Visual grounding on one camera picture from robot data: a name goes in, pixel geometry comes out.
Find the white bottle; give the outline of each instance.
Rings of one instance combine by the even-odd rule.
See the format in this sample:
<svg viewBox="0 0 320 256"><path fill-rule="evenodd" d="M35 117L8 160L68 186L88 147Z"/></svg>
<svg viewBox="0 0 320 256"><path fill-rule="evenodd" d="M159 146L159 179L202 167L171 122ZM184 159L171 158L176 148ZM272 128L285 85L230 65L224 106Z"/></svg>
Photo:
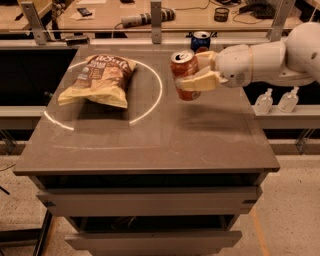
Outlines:
<svg viewBox="0 0 320 256"><path fill-rule="evenodd" d="M266 115L269 113L273 99L271 97L272 89L269 88L266 93L261 94L258 99L256 100L256 103L254 104L254 108L256 110L256 113L261 115Z"/></svg>
<svg viewBox="0 0 320 256"><path fill-rule="evenodd" d="M293 87L291 92L286 92L285 94L283 94L278 104L278 108L280 111L285 113L292 112L299 100L299 97L297 96L298 90L299 87L295 86Z"/></svg>

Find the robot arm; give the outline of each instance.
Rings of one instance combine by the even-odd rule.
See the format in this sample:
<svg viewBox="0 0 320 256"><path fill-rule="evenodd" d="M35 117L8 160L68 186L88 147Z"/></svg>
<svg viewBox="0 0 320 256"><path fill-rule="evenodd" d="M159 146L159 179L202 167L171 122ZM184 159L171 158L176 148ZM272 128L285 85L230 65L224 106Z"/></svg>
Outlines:
<svg viewBox="0 0 320 256"><path fill-rule="evenodd" d="M244 87L259 81L277 86L302 86L314 80L320 82L319 32L319 23L304 23L293 29L283 41L228 47L211 56L210 67L214 71L209 77L214 85L202 88L200 82L206 80L208 83L209 80L196 74L198 86L193 84L192 90L214 89L220 84ZM206 53L197 55L198 60L208 56ZM185 89L191 90L190 80L184 84L189 84Z"/></svg>

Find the chip bag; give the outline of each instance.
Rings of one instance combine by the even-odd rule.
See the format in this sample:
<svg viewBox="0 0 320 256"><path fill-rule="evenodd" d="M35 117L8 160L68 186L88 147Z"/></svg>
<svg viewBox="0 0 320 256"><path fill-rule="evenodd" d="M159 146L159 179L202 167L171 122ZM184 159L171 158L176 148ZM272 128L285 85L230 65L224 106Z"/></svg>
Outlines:
<svg viewBox="0 0 320 256"><path fill-rule="evenodd" d="M58 104L87 98L100 104L127 108L126 88L136 62L108 54L89 56L86 61L87 65L76 81L59 95Z"/></svg>

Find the floor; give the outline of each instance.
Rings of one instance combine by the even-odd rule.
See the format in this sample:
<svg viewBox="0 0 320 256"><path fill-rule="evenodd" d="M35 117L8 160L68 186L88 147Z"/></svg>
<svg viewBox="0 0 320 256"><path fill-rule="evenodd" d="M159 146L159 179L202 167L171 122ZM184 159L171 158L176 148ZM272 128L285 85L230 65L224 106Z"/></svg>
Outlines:
<svg viewBox="0 0 320 256"><path fill-rule="evenodd" d="M262 184L264 191L250 214L241 216L233 229L242 239L217 256L315 256L320 243L320 150L318 154L277 153L281 169ZM0 155L0 231L39 228L45 207L37 200L37 188L12 170L19 155ZM53 217L42 255L88 256L74 251L64 236L74 232L63 218ZM34 245L1 248L1 256L33 255Z"/></svg>

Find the cabinet drawer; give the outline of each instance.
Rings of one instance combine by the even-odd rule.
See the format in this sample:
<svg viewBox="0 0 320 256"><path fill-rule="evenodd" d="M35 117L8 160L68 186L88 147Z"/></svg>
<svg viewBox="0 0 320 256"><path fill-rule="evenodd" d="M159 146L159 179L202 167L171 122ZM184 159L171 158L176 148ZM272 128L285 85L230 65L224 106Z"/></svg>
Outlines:
<svg viewBox="0 0 320 256"><path fill-rule="evenodd" d="M79 234L67 236L75 250L88 250L94 256L114 255L201 255L233 247L240 231L193 230L177 232Z"/></svg>
<svg viewBox="0 0 320 256"><path fill-rule="evenodd" d="M259 186L42 190L38 198L55 216L161 216L248 213Z"/></svg>

